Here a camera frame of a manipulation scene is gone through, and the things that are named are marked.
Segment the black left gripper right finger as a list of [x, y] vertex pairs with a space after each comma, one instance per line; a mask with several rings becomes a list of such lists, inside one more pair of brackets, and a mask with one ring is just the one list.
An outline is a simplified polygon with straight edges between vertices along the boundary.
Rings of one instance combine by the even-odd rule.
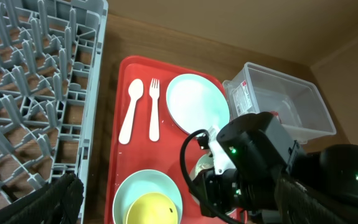
[[338, 202], [281, 174], [274, 198], [283, 223], [358, 223], [358, 206]]

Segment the yellow plastic cup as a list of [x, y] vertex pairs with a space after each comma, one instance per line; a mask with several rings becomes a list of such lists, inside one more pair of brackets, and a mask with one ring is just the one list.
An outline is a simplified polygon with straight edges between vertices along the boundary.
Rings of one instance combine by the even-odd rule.
[[124, 224], [178, 224], [178, 211], [174, 202], [159, 192], [140, 196], [126, 212]]

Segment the light green bowl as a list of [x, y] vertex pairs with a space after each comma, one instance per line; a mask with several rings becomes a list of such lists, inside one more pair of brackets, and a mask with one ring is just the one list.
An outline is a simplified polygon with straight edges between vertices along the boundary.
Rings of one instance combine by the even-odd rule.
[[192, 168], [189, 177], [194, 180], [200, 171], [210, 168], [214, 168], [214, 159], [211, 154], [204, 154]]

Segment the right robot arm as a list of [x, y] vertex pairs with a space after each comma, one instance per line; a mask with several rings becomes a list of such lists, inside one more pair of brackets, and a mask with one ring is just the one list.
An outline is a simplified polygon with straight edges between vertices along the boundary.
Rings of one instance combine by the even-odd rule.
[[307, 153], [268, 112], [240, 116], [215, 136], [202, 131], [198, 142], [213, 139], [233, 167], [190, 181], [203, 215], [241, 208], [276, 210], [283, 223], [358, 223], [358, 145]]

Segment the red sauce packet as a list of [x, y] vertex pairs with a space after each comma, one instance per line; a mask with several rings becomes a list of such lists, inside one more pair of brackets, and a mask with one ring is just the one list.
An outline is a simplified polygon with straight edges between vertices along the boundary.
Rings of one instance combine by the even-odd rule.
[[280, 116], [279, 116], [279, 113], [278, 112], [276, 112], [276, 111], [271, 111], [271, 114], [273, 114], [274, 115], [274, 117], [279, 121], [279, 122], [281, 122], [281, 118], [280, 118]]

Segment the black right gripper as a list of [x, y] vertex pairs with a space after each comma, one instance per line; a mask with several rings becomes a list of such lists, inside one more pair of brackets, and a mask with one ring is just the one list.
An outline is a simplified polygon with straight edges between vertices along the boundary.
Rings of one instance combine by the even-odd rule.
[[275, 183], [271, 179], [249, 182], [237, 169], [228, 169], [222, 175], [215, 174], [213, 169], [200, 171], [197, 191], [222, 213], [237, 208], [247, 211], [277, 209]]

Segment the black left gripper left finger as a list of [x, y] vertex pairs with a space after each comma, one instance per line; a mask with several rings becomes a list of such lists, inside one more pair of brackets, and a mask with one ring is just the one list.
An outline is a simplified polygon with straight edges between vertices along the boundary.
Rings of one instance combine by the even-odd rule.
[[0, 223], [76, 223], [84, 201], [83, 193], [83, 182], [75, 174], [64, 174], [54, 183], [2, 208]]

